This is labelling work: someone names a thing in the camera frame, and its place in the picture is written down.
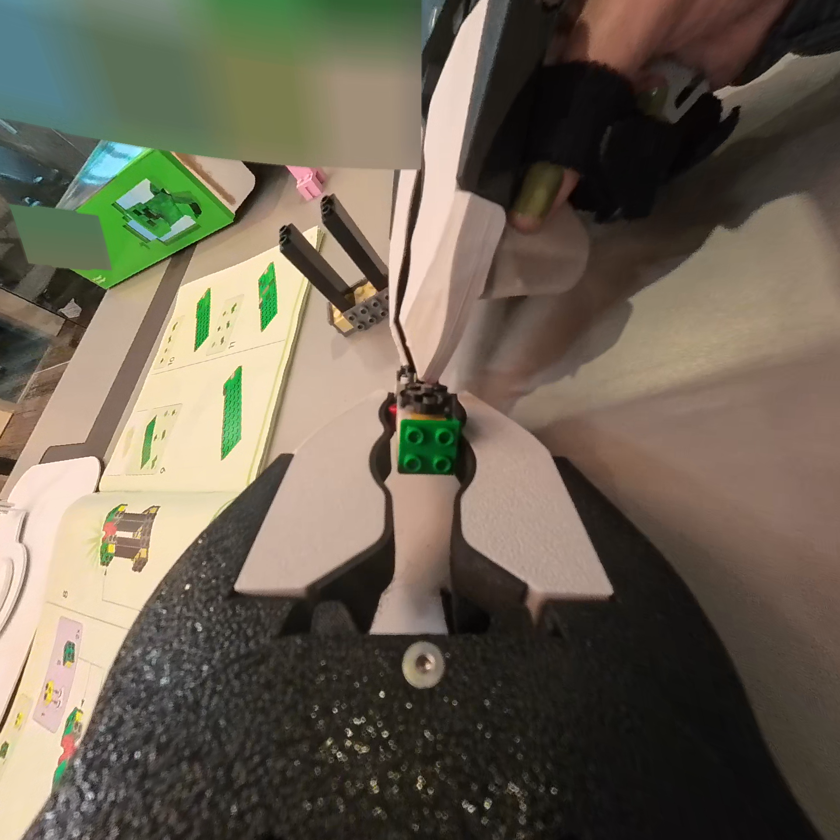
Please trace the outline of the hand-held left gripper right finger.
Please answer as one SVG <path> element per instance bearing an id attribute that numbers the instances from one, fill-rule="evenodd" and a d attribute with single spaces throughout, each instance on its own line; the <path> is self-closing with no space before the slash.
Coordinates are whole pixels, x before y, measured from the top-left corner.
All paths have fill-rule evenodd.
<path id="1" fill-rule="evenodd" d="M 457 623 L 472 616 L 543 623 L 549 607 L 614 594 L 550 451 L 529 431 L 462 392 L 464 443 L 451 528 Z"/>

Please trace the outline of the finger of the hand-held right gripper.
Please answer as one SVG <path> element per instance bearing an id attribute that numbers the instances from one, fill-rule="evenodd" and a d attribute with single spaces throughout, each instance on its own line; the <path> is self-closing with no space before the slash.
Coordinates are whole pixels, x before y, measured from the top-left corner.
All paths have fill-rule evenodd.
<path id="1" fill-rule="evenodd" d="M 420 171 L 395 173 L 391 224 L 391 332 L 401 366 L 416 372 L 401 322 L 401 310 L 411 265 L 411 240 L 421 193 Z"/>
<path id="2" fill-rule="evenodd" d="M 490 2 L 478 2 L 465 17 L 427 112 L 402 298 L 403 346 L 423 382 L 438 382 L 452 359 L 505 227 L 499 205 L 457 184 L 489 9 Z"/>

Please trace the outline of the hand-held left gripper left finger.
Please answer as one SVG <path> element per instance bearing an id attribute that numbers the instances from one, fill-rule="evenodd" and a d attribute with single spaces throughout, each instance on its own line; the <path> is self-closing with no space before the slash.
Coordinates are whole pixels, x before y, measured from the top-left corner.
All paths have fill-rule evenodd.
<path id="1" fill-rule="evenodd" d="M 371 456 L 385 427 L 377 390 L 311 433 L 289 466 L 234 585 L 243 595 L 313 594 L 385 533 Z"/>

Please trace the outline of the green and red brick assembly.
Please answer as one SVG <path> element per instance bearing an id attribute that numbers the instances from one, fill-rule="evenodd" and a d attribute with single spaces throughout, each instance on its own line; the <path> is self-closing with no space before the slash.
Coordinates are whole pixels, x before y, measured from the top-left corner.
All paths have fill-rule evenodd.
<path id="1" fill-rule="evenodd" d="M 459 460 L 466 411 L 446 385 L 422 381 L 409 364 L 396 374 L 388 407 L 395 468 L 408 476 L 451 476 Z"/>

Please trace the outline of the person's right forearm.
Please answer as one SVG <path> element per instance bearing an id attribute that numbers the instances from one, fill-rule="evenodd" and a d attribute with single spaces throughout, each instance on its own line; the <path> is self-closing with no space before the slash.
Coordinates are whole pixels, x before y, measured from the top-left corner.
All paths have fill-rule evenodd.
<path id="1" fill-rule="evenodd" d="M 837 53 L 838 50 L 839 2 L 793 1 L 730 84 L 744 86 L 788 55 L 814 57 Z"/>

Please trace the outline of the grey desk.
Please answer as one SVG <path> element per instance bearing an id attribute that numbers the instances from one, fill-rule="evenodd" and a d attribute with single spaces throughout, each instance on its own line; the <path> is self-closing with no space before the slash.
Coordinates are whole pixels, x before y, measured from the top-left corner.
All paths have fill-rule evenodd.
<path id="1" fill-rule="evenodd" d="M 605 228 L 570 291 L 478 303 L 449 371 L 675 566 L 838 838 L 838 56 L 727 99 L 716 158 Z"/>

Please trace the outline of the white desk lamp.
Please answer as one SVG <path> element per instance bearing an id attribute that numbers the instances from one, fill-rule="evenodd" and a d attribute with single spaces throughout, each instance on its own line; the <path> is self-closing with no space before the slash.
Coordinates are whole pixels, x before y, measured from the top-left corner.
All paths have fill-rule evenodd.
<path id="1" fill-rule="evenodd" d="M 90 456 L 35 465 L 1 503 L 1 718 L 33 643 L 61 519 L 101 473 Z"/>

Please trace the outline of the person's right hand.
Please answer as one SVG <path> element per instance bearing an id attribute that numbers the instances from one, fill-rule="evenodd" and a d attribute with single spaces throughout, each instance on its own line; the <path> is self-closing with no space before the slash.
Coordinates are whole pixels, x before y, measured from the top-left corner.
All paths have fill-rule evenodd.
<path id="1" fill-rule="evenodd" d="M 509 213 L 536 231 L 566 203 L 600 221 L 650 214 L 659 191 L 704 160 L 731 133 L 714 91 L 741 80 L 795 2 L 583 2 L 542 68 L 529 114 L 528 171 Z M 667 63 L 707 82 L 671 122 L 643 99 L 667 86 Z"/>

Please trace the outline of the grey and black brick assembly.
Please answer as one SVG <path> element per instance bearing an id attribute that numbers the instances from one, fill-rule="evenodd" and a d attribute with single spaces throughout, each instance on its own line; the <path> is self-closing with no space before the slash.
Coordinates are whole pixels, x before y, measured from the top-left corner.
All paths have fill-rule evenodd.
<path id="1" fill-rule="evenodd" d="M 385 262 L 334 194 L 319 200 L 320 220 L 362 273 L 350 285 L 294 225 L 279 230 L 280 253 L 329 303 L 329 322 L 343 336 L 367 331 L 389 318 L 389 277 Z"/>

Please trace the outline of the pink brick figure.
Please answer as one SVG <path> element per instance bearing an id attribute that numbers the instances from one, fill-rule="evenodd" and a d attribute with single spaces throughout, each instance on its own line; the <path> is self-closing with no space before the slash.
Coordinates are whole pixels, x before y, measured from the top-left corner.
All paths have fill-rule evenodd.
<path id="1" fill-rule="evenodd" d="M 285 168 L 294 179 L 298 193 L 306 201 L 320 198 L 324 194 L 327 176 L 322 169 L 288 164 Z"/>

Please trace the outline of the brick instruction booklet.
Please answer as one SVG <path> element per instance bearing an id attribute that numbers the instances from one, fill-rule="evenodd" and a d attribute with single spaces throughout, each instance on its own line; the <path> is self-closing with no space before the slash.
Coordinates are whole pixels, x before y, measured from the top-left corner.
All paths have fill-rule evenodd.
<path id="1" fill-rule="evenodd" d="M 2 727 L 2 838 L 61 780 L 133 622 L 257 476 L 308 283 L 278 247 L 184 285 L 96 490 L 48 542 L 32 647 Z"/>

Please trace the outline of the green toy brick box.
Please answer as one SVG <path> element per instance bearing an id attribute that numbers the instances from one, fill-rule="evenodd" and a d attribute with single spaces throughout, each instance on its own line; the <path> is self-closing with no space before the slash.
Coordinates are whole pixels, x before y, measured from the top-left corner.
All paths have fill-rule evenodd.
<path id="1" fill-rule="evenodd" d="M 2 288 L 34 301 L 55 268 L 25 255 L 11 206 L 99 218 L 109 270 L 80 270 L 109 289 L 233 223 L 256 185 L 242 161 L 95 141 L 2 120 Z"/>

